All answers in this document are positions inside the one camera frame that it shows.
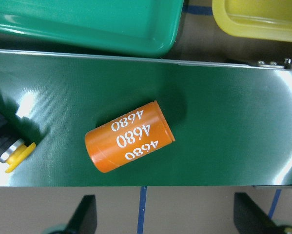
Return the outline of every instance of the printed number 4680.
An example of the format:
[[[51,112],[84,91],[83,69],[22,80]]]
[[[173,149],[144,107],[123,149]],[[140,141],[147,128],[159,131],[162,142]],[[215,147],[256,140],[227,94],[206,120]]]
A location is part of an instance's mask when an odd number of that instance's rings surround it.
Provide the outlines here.
[[[142,125],[142,127],[136,127],[133,129],[133,131],[128,131],[124,135],[117,136],[117,145],[120,148],[125,148],[127,146],[127,143],[133,144],[135,143],[136,139],[135,137],[138,137],[139,140],[141,140],[143,132],[146,134],[146,136],[149,136],[150,131],[150,124],[148,125]]]
[[[127,152],[125,154],[125,158],[127,160],[132,160],[135,157],[142,156],[144,154],[144,151],[149,152],[151,149],[151,146],[155,149],[157,147],[157,144],[158,144],[158,140],[151,141],[150,144],[143,144],[140,148],[135,148],[132,153]]]
[[[120,128],[125,128],[129,122],[134,123],[136,116],[141,119],[142,113],[144,111],[137,111],[136,114],[135,113],[131,113],[129,116],[124,117],[122,119],[120,119],[119,121],[113,122],[111,125],[111,130],[116,132],[118,131]]]

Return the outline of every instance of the metal ring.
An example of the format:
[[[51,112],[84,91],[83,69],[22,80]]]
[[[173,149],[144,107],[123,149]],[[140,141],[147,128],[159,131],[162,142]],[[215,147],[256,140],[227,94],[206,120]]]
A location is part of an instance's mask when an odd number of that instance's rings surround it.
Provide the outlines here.
[[[12,144],[1,156],[0,162],[5,163],[9,156],[24,143],[22,139],[17,140],[14,144]]]

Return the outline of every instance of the blue tape line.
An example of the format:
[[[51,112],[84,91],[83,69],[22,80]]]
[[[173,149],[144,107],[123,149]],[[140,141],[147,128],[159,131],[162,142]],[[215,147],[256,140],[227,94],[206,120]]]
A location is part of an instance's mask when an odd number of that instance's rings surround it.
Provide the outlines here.
[[[183,6],[183,11],[193,14],[193,15],[202,15],[202,16],[212,16],[212,7],[210,6]]]
[[[270,219],[272,219],[272,217],[273,217],[273,213],[276,209],[280,194],[281,194],[281,189],[277,189],[276,192],[274,193],[272,206],[271,206],[271,209],[269,210],[269,213],[268,213],[268,217]]]
[[[147,197],[147,186],[143,186],[140,188],[137,234],[143,234],[144,232],[146,197]]]

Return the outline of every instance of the orange cylinder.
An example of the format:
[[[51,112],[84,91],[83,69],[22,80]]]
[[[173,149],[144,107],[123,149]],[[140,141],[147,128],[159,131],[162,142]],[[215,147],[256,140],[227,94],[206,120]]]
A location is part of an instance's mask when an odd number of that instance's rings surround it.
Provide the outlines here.
[[[109,172],[175,141],[157,103],[150,102],[85,135],[87,152],[101,172]]]

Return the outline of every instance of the floor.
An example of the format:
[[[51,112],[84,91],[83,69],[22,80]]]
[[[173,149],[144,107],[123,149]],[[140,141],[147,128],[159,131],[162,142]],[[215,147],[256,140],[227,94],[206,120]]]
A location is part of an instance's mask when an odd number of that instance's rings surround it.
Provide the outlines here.
[[[210,0],[187,5],[211,6]],[[105,54],[37,39],[0,34],[0,49]],[[235,38],[221,31],[210,14],[182,14],[178,36],[165,59],[213,62],[282,63],[292,58],[292,43]],[[235,192],[246,192],[268,213],[275,188],[148,187],[145,234],[238,233],[233,222]],[[97,234],[137,232],[139,187],[0,187],[0,234],[46,234],[69,221],[83,195],[96,195]],[[273,220],[292,225],[292,188],[282,189]]]
[[[268,214],[275,189],[148,187],[143,233],[237,234],[234,193],[246,192]],[[137,232],[139,187],[0,188],[0,234],[47,234],[68,223],[84,195],[96,195],[97,234]],[[292,225],[292,189],[283,189],[273,214]]]

